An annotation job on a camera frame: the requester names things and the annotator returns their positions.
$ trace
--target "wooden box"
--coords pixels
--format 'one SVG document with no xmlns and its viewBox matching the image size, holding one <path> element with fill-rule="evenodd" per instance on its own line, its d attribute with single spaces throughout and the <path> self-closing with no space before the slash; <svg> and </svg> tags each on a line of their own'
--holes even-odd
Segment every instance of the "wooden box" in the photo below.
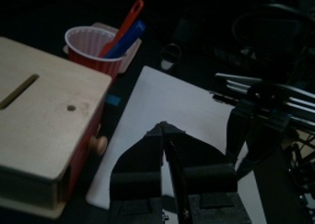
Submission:
<svg viewBox="0 0 315 224">
<path fill-rule="evenodd" d="M 108 75 L 0 38 L 0 206 L 60 216 L 109 84 Z"/>
</svg>

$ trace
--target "red plastic cup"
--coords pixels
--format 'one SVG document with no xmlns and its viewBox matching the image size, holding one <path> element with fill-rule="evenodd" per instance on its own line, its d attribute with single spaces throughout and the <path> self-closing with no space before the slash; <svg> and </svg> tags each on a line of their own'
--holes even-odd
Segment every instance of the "red plastic cup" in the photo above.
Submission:
<svg viewBox="0 0 315 224">
<path fill-rule="evenodd" d="M 106 42 L 114 37 L 114 33 L 94 27 L 76 27 L 65 32 L 69 60 L 98 72 L 105 73 L 114 80 L 122 57 L 100 58 L 97 55 Z"/>
</svg>

